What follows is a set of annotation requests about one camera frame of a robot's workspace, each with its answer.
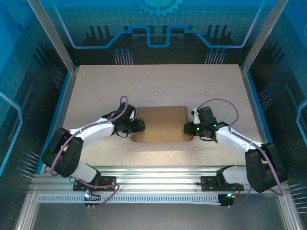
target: speckled table surface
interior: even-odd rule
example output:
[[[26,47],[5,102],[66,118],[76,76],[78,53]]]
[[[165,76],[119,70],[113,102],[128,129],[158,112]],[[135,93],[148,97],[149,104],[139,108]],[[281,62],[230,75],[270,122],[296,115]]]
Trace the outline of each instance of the speckled table surface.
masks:
[[[188,111],[211,98],[233,102],[240,114],[233,128],[260,141],[238,65],[80,66],[63,127],[82,127],[119,106],[122,95],[135,107],[186,105]],[[210,102],[218,121],[232,122],[234,109]],[[134,143],[107,137],[83,149],[92,166],[197,166],[245,164],[236,152],[215,142]]]

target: metal post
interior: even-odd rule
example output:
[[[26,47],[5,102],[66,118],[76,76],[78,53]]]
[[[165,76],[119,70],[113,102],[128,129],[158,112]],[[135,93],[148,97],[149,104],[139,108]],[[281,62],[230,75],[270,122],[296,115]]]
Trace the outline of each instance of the metal post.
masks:
[[[45,11],[40,0],[27,0],[29,5],[31,6],[34,14],[36,15],[38,21],[42,25],[44,31],[46,32],[48,38],[50,39],[52,45],[56,49],[59,57],[62,59],[64,65],[67,70],[74,74],[76,68],[69,56],[64,44],[62,43],[56,29],[54,28],[47,12]]]
[[[274,25],[276,24],[279,16],[283,12],[284,7],[286,6],[288,0],[277,0],[275,5],[273,6],[268,18],[266,19],[262,29],[259,32],[258,37],[256,38],[255,43],[253,44],[250,52],[248,53],[243,66],[242,72],[246,74],[251,67],[252,63],[254,62],[256,56],[260,52],[264,42],[266,41],[267,37],[271,33]]]

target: perforated metal strip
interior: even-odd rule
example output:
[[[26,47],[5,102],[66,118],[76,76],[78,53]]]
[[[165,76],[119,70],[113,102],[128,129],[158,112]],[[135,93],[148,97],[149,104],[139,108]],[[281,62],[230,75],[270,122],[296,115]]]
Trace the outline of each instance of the perforated metal strip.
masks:
[[[101,194],[100,201],[84,201],[83,194],[40,194],[39,203],[101,203],[106,200],[110,194]],[[114,204],[208,204],[220,205],[218,195],[170,195],[170,194],[117,194],[112,197],[108,203]]]

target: brown cardboard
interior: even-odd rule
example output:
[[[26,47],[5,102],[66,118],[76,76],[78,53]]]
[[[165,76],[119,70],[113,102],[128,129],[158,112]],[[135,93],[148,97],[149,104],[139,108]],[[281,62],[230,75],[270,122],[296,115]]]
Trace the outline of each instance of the brown cardboard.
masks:
[[[186,106],[138,108],[137,118],[145,122],[145,130],[131,136],[131,140],[134,142],[193,140],[192,136],[183,133],[183,126],[188,120]]]

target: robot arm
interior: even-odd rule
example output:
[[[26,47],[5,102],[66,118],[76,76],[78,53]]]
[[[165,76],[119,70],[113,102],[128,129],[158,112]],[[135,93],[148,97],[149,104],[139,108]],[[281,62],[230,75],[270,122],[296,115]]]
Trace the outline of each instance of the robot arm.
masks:
[[[228,146],[239,153],[246,160],[246,167],[227,166],[217,172],[227,184],[249,184],[255,191],[262,193],[276,185],[270,167],[262,163],[265,158],[256,147],[266,152],[280,182],[287,180],[287,173],[280,158],[279,152],[272,143],[260,143],[239,134],[225,122],[217,122],[210,107],[192,111],[194,122],[184,125],[184,133],[199,136],[205,141],[215,141]]]
[[[136,109],[129,104],[125,110],[125,113],[121,117],[115,121],[105,123],[111,118],[118,116],[124,110],[125,105],[125,103],[121,103],[117,111],[104,115],[96,122],[93,122],[93,124],[98,123],[98,125],[89,127],[76,135],[61,154],[61,157],[58,159],[54,170],[62,177],[74,177],[89,184],[98,185],[100,183],[100,172],[92,166],[80,162],[82,149],[103,137],[108,137],[113,134],[117,134],[119,136],[118,132],[126,134],[127,137],[129,133],[141,132],[145,130],[144,122],[142,120],[134,119]],[[60,128],[56,130],[42,156],[42,162],[48,167],[51,167],[57,153],[65,141],[74,133],[82,130],[83,128],[84,127],[80,127],[71,130]]]

